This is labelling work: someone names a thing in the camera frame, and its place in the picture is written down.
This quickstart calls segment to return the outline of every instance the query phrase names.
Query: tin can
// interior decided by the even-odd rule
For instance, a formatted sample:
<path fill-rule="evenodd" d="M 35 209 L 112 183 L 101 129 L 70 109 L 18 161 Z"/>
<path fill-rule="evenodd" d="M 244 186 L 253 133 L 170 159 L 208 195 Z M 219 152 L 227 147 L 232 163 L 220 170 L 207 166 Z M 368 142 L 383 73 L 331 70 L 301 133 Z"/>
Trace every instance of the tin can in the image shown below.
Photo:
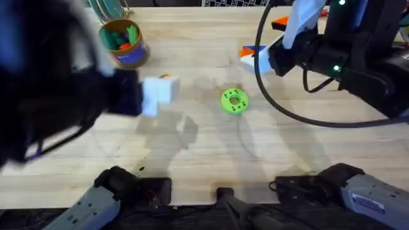
<path fill-rule="evenodd" d="M 138 67 L 143 65 L 143 63 L 147 60 L 148 48 L 143 40 L 142 31 L 135 22 L 128 19 L 112 20 L 102 26 L 102 28 L 106 28 L 110 33 L 119 34 L 126 33 L 127 28 L 130 26 L 135 26 L 138 30 L 138 38 L 136 43 L 125 50 L 109 50 L 115 62 L 123 68 Z"/>

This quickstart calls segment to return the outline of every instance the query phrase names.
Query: gray robot arm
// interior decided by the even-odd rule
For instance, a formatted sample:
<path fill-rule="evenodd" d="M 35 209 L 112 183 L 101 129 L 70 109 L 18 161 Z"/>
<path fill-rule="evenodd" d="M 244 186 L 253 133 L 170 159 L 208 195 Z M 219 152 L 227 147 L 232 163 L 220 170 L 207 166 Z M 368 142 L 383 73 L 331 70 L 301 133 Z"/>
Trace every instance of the gray robot arm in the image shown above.
<path fill-rule="evenodd" d="M 409 192 L 347 164 L 333 165 L 316 176 L 278 176 L 272 184 L 283 204 L 335 203 L 394 229 L 409 226 Z"/>

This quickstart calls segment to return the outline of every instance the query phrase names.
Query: wire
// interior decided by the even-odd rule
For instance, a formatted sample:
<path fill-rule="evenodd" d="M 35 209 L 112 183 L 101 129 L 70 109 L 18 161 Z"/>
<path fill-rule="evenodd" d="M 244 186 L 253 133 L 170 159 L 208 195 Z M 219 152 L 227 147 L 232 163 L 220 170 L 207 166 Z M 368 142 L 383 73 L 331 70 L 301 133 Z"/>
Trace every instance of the wire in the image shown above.
<path fill-rule="evenodd" d="M 261 16 L 260 23 L 257 29 L 257 35 L 256 35 L 256 41 L 255 41 L 255 48 L 254 50 L 259 50 L 260 48 L 260 40 L 261 40 L 261 35 L 263 33 L 263 27 L 266 22 L 268 13 L 270 13 L 270 10 L 272 7 L 274 7 L 274 0 L 270 0 Z M 384 126 L 384 125 L 392 125 L 392 124 L 398 124 L 398 123 L 406 123 L 409 122 L 409 116 L 403 116 L 400 118 L 394 118 L 394 119 L 378 119 L 378 120 L 373 120 L 373 121 L 362 121 L 362 122 L 352 122 L 352 123 L 334 123 L 334 122 L 328 122 L 328 121 L 319 121 L 315 119 L 309 119 L 305 118 L 303 116 L 299 116 L 298 114 L 295 114 L 281 105 L 279 105 L 267 92 L 263 80 L 261 79 L 260 75 L 260 67 L 259 67 L 259 52 L 254 53 L 254 71 L 256 74 L 256 80 L 257 84 L 261 90 L 261 93 L 263 96 L 267 99 L 267 101 L 275 107 L 279 112 L 287 115 L 288 117 L 291 117 L 297 121 L 307 123 L 310 125 L 316 125 L 319 127 L 328 127 L 328 128 L 367 128 L 367 127 L 378 127 L 378 126 Z"/>
<path fill-rule="evenodd" d="M 316 93 L 319 90 L 323 89 L 325 86 L 328 86 L 331 82 L 333 82 L 333 78 L 328 78 L 321 84 L 319 84 L 317 87 L 314 89 L 309 89 L 308 87 L 308 70 L 306 68 L 303 68 L 302 70 L 302 84 L 304 85 L 304 90 L 307 91 L 308 93 Z"/>
<path fill-rule="evenodd" d="M 44 214 L 43 214 L 44 211 L 45 211 L 45 210 L 39 211 L 39 213 L 41 213 L 41 214 L 40 214 L 41 216 L 44 215 Z M 36 213 L 36 214 L 32 214 L 31 217 L 35 216 L 36 219 L 37 219 L 37 221 L 38 221 L 37 223 L 27 226 L 27 225 L 26 225 L 26 224 L 27 224 L 27 219 L 26 219 L 26 222 L 24 223 L 24 227 L 19 227 L 19 228 L 0 228 L 0 230 L 31 230 L 31 229 L 34 228 L 34 227 L 38 227 L 38 226 L 41 226 L 41 225 L 46 225 L 48 222 L 54 220 L 56 217 L 60 216 L 61 214 L 62 214 L 62 212 L 57 211 L 56 213 L 50 215 L 49 217 L 44 218 L 43 220 L 40 220 L 39 214 L 37 214 L 37 213 Z"/>
<path fill-rule="evenodd" d="M 193 209 L 194 211 L 187 211 L 187 212 L 182 213 L 182 214 L 179 214 L 179 212 L 181 212 L 181 209 L 178 209 L 178 211 L 171 211 L 169 213 L 155 213 L 154 211 L 134 210 L 134 211 L 124 215 L 123 217 L 121 217 L 121 219 L 126 219 L 126 218 L 129 218 L 129 217 L 133 216 L 133 215 L 141 214 L 141 215 L 144 215 L 146 217 L 154 218 L 154 219 L 168 218 L 169 220 L 175 220 L 175 219 L 180 219 L 182 217 L 186 217 L 186 216 L 189 216 L 189 215 L 193 215 L 195 213 L 208 212 L 214 206 L 215 206 L 215 204 L 204 207 L 204 208 L 191 208 L 191 207 L 188 207 L 186 209 Z"/>
<path fill-rule="evenodd" d="M 277 183 L 276 181 L 271 181 L 271 182 L 268 184 L 268 187 L 269 187 L 269 189 L 270 189 L 271 191 L 277 192 L 277 184 L 278 184 L 278 185 L 281 185 L 281 186 L 283 186 L 283 187 L 290 188 L 290 189 L 292 189 L 292 190 L 294 190 L 294 191 L 304 193 L 304 194 L 313 193 L 312 190 L 304 189 L 304 188 L 302 188 L 302 187 L 294 186 L 294 185 L 287 184 L 287 183 Z"/>
<path fill-rule="evenodd" d="M 291 213 L 289 213 L 289 212 L 287 212 L 287 211 L 284 211 L 284 210 L 282 210 L 282 209 L 280 209 L 280 208 L 277 208 L 277 207 L 273 206 L 272 204 L 262 204 L 262 205 L 263 205 L 263 206 L 266 206 L 266 207 L 268 207 L 268 208 L 271 208 L 271 209 L 273 209 L 273 210 L 275 210 L 275 211 L 278 211 L 278 212 L 280 212 L 280 213 L 282 213 L 282 214 L 285 214 L 286 216 L 291 217 L 291 218 L 293 218 L 294 220 L 297 220 L 297 221 L 300 222 L 300 223 L 303 223 L 305 226 L 308 226 L 308 227 L 310 227 L 311 229 L 321 230 L 320 228 L 314 226 L 314 225 L 311 224 L 310 222 L 308 222 L 308 221 L 306 221 L 306 220 L 304 220 L 304 219 L 301 219 L 300 217 L 298 217 L 298 216 L 296 216 L 296 215 L 293 215 L 293 214 L 291 214 Z"/>

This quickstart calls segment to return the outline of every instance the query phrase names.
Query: black cable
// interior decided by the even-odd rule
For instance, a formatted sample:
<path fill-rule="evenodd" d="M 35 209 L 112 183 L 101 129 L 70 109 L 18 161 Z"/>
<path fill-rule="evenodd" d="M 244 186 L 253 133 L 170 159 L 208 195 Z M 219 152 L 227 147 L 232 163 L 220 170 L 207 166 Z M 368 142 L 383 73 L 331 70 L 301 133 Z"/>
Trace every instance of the black cable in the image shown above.
<path fill-rule="evenodd" d="M 261 35 L 263 33 L 263 27 L 266 22 L 268 13 L 270 13 L 270 10 L 272 7 L 274 7 L 274 0 L 270 0 L 263 12 L 263 15 L 261 16 L 260 23 L 257 29 L 257 36 L 256 36 L 256 41 L 255 41 L 255 48 L 254 50 L 259 50 L 260 48 L 260 40 L 261 40 Z M 400 118 L 394 118 L 394 119 L 378 119 L 378 120 L 373 120 L 373 121 L 362 121 L 362 122 L 352 122 L 352 123 L 334 123 L 334 122 L 328 122 L 328 121 L 318 121 L 315 119 L 309 119 L 305 118 L 303 116 L 299 116 L 281 105 L 279 105 L 267 92 L 266 88 L 264 87 L 263 80 L 261 80 L 261 75 L 260 75 L 260 67 L 259 67 L 259 52 L 254 53 L 254 71 L 256 72 L 256 80 L 257 84 L 261 90 L 261 93 L 263 96 L 267 99 L 267 101 L 275 107 L 279 112 L 297 120 L 303 123 L 307 123 L 310 125 L 316 125 L 319 127 L 328 127 L 328 128 L 367 128 L 367 127 L 378 127 L 378 126 L 384 126 L 384 125 L 392 125 L 392 124 L 398 124 L 398 123 L 406 123 L 409 122 L 409 116 L 404 116 Z"/>
<path fill-rule="evenodd" d="M 278 184 L 280 184 L 283 187 L 287 187 L 287 188 L 290 188 L 290 189 L 292 189 L 294 191 L 301 192 L 301 193 L 304 193 L 304 194 L 313 193 L 312 190 L 308 190 L 308 189 L 305 189 L 305 188 L 302 188 L 302 187 L 299 187 L 299 186 L 294 186 L 294 185 L 287 184 L 287 183 L 278 183 Z M 276 181 L 271 181 L 268 184 L 268 187 L 272 192 L 277 192 L 277 182 Z"/>
<path fill-rule="evenodd" d="M 131 211 L 130 213 L 127 213 L 126 215 L 122 216 L 121 220 L 129 218 L 129 217 L 131 217 L 133 215 L 137 215 L 137 214 L 141 214 L 141 215 L 144 215 L 146 217 L 154 218 L 154 219 L 165 219 L 165 218 L 167 218 L 169 220 L 175 220 L 175 219 L 180 219 L 182 217 L 186 217 L 186 216 L 193 215 L 193 214 L 196 214 L 196 213 L 208 212 L 214 206 L 215 206 L 215 204 L 204 207 L 204 208 L 191 208 L 191 207 L 179 208 L 178 211 L 171 211 L 171 212 L 168 212 L 168 213 L 155 213 L 155 211 L 134 210 L 134 211 Z M 180 213 L 182 209 L 193 209 L 193 211 L 186 211 L 185 213 L 183 213 L 183 212 Z"/>
<path fill-rule="evenodd" d="M 297 220 L 300 223 L 303 223 L 305 226 L 308 226 L 313 230 L 321 230 L 320 228 L 312 225 L 310 222 L 308 222 L 308 221 L 306 221 L 304 219 L 301 219 L 300 217 L 298 217 L 296 215 L 293 215 L 293 214 L 291 214 L 291 213 L 289 213 L 287 211 L 284 211 L 284 210 L 282 210 L 280 208 L 277 208 L 277 207 L 273 206 L 272 204 L 263 204 L 263 206 L 266 206 L 266 207 L 271 208 L 271 209 L 273 209 L 275 211 L 278 211 L 278 212 L 280 212 L 280 213 L 282 213 L 282 214 L 284 214 L 284 215 L 286 215 L 288 217 L 291 217 L 292 219 Z"/>
<path fill-rule="evenodd" d="M 328 86 L 331 82 L 333 82 L 333 78 L 328 78 L 321 84 L 319 84 L 317 87 L 314 89 L 309 89 L 308 87 L 308 70 L 306 68 L 303 68 L 302 70 L 302 84 L 304 86 L 304 90 L 307 91 L 308 93 L 316 93 L 319 90 L 323 89 L 325 86 Z"/>

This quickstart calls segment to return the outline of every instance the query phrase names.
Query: white and orange object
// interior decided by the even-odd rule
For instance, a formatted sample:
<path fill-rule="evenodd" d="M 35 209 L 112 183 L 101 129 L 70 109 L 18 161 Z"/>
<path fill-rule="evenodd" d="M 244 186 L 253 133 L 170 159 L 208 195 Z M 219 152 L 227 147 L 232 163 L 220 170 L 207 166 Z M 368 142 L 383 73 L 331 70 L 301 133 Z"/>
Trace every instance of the white and orange object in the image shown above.
<path fill-rule="evenodd" d="M 180 81 L 178 77 L 168 74 L 160 77 L 145 77 L 142 89 L 142 115 L 157 116 L 159 105 L 169 105 L 178 97 Z"/>
<path fill-rule="evenodd" d="M 307 5 L 308 9 L 313 9 L 313 12 L 315 12 L 316 10 L 320 10 L 321 13 L 319 15 L 319 17 L 327 17 L 328 16 L 328 10 L 322 10 L 321 7 L 321 3 L 318 2 L 314 3 L 313 5 L 310 6 L 310 4 L 312 3 L 306 3 L 304 5 Z M 297 9 L 301 9 L 301 10 L 297 10 L 296 12 L 300 13 L 300 11 L 303 11 L 303 8 L 298 7 Z M 294 37 L 299 33 L 299 28 L 302 27 L 304 28 L 305 24 L 309 24 L 311 21 L 311 17 L 314 18 L 314 14 L 313 13 L 309 13 L 308 14 L 308 20 L 304 21 L 304 20 L 300 20 L 300 18 L 298 18 L 296 13 L 292 13 L 294 14 L 294 16 L 292 16 L 293 18 L 296 19 L 292 19 L 291 20 L 291 24 L 295 25 L 293 26 L 294 28 L 298 28 L 295 29 L 295 31 L 292 31 L 294 29 L 287 29 L 287 25 L 289 23 L 289 19 L 290 16 L 285 16 L 285 17 L 281 17 L 279 19 L 276 19 L 272 22 L 273 27 L 274 26 L 278 26 L 281 27 L 280 30 L 285 31 L 286 33 L 290 33 L 291 35 L 294 35 Z M 280 35 L 278 38 L 276 38 L 269 46 L 261 46 L 260 45 L 260 49 L 259 49 L 259 69 L 260 69 L 260 73 L 266 73 L 269 70 L 273 69 L 274 67 L 271 67 L 270 64 L 270 57 L 268 55 L 268 48 L 271 47 L 273 44 L 275 44 L 277 41 L 279 41 L 280 39 L 283 39 L 283 44 L 284 44 L 284 40 L 286 40 L 287 44 L 291 44 L 293 42 L 292 38 L 289 38 L 289 35 L 287 34 L 286 36 L 284 35 L 284 33 L 282 35 Z M 249 72 L 254 72 L 254 46 L 243 46 L 242 50 L 240 51 L 240 61 L 243 64 L 244 69 L 246 69 Z"/>

